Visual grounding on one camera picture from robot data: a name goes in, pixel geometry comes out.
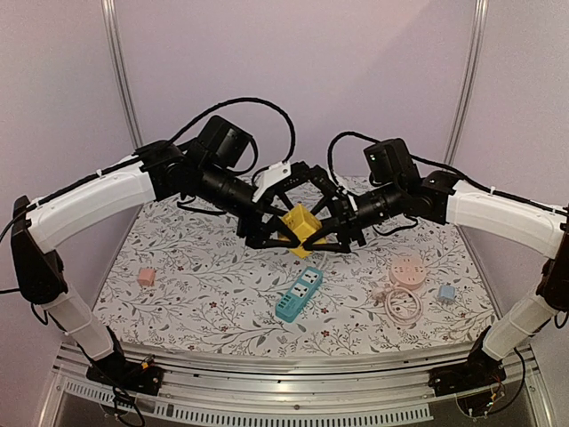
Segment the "yellow cube socket adapter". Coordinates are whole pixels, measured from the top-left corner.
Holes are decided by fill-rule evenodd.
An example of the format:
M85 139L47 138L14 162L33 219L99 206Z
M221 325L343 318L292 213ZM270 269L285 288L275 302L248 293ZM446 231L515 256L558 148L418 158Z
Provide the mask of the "yellow cube socket adapter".
M301 243L322 228L321 221L302 204L296 205L291 211L284 215L281 220ZM277 235L279 240L288 240L281 232L278 232ZM311 252L304 249L302 245L289 250L301 259L305 259L311 254Z

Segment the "teal power strip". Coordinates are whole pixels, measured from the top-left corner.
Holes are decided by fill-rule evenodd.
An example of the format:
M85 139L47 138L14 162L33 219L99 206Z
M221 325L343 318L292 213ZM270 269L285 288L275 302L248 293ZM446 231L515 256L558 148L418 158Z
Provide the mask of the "teal power strip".
M324 273L314 267L307 267L276 305L276 316L292 323L323 282Z

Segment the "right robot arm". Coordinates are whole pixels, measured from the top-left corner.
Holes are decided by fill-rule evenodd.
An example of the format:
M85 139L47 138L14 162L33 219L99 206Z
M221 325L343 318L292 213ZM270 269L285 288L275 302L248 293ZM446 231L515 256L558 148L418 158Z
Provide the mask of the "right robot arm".
M364 151L372 189L354 195L341 186L333 166L313 166L330 217L304 242L307 250L347 253L365 245L364 229L398 215L482 230L546 257L541 281L475 341L456 366L466 387L477 388L521 342L558 313L568 311L568 211L492 189L458 169L411 154L400 138L368 139Z

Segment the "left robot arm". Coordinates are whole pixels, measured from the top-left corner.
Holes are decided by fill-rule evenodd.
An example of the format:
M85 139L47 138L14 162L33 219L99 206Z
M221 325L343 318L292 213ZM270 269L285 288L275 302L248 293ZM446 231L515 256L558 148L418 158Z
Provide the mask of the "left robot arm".
M238 219L237 235L253 249L293 248L299 239L285 225L284 211L272 205L270 188L292 174L287 159L262 169L255 184L242 181L236 163L254 138L217 115L239 103L268 107L293 121L271 101L241 97L220 102L191 119L168 140L140 147L117 164L34 201L22 196L3 234L10 238L21 296L41 306L114 386L132 379L114 333L67 284L57 247L75 234L129 208L180 195L199 197Z

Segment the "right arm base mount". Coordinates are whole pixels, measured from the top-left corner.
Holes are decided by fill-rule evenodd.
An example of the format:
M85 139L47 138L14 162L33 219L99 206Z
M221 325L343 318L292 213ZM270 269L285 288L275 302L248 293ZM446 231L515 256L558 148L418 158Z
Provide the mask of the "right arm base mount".
M437 397L470 391L502 382L506 379L501 365L483 367L462 362L429 370L428 386Z

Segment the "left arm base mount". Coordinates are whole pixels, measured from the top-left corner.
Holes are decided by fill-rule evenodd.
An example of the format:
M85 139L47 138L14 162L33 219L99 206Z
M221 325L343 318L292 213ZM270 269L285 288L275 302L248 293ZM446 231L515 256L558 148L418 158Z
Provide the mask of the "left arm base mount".
M87 370L86 378L109 386L121 387L149 396L157 396L165 371L153 362L133 362L121 354L111 354L95 360Z

